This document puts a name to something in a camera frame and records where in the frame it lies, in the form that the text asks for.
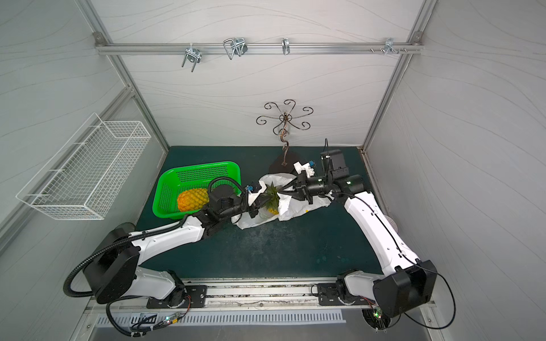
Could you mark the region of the white plastic bag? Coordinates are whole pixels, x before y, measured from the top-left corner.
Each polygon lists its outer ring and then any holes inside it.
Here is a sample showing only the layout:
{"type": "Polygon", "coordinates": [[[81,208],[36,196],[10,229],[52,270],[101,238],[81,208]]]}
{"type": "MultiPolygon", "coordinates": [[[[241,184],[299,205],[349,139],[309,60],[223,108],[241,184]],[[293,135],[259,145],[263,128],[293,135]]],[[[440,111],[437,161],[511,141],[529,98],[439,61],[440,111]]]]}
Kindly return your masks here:
{"type": "MultiPolygon", "coordinates": [[[[266,185],[274,183],[277,187],[282,187],[294,179],[296,176],[288,173],[267,174],[260,178],[266,185]]],[[[245,230],[251,227],[257,227],[262,224],[267,224],[275,220],[281,222],[291,220],[295,217],[300,217],[308,212],[317,210],[322,207],[330,206],[331,201],[328,198],[315,197],[313,204],[308,204],[306,201],[293,202],[289,207],[280,207],[279,214],[272,215],[267,210],[261,210],[259,215],[254,219],[251,219],[248,213],[231,218],[231,223],[238,226],[241,230],[245,230]]]]}

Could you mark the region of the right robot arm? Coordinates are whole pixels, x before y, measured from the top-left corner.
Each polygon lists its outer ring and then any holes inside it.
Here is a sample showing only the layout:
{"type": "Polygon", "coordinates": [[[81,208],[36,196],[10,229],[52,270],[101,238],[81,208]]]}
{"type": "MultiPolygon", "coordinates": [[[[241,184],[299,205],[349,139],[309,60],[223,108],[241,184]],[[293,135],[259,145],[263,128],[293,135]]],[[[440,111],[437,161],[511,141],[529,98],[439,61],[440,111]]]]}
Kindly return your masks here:
{"type": "Polygon", "coordinates": [[[431,261],[421,261],[402,241],[378,207],[372,193],[365,190],[359,175],[331,180],[326,176],[307,178],[301,174],[279,190],[280,194],[311,203],[315,197],[332,196],[344,204],[370,243],[380,263],[382,275],[352,271],[341,277],[340,298],[346,294],[371,298],[389,318],[428,303],[438,277],[431,261]]]}

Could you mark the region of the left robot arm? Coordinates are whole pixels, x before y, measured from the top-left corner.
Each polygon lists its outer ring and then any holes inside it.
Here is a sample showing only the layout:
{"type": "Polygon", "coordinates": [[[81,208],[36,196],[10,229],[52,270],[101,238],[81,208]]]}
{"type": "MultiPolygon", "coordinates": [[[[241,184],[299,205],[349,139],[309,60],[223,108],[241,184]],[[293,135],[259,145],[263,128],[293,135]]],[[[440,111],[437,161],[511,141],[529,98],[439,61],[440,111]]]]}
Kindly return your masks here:
{"type": "Polygon", "coordinates": [[[186,298],[183,281],[174,271],[153,271],[142,264],[171,249],[212,237],[227,222],[243,215],[254,217],[270,201],[264,182],[253,182],[240,196],[229,186],[211,191],[211,199],[196,213],[177,223],[143,232],[125,233],[117,228],[98,247],[98,255],[83,269],[92,295],[100,304],[126,296],[149,297],[172,307],[186,298]]]}

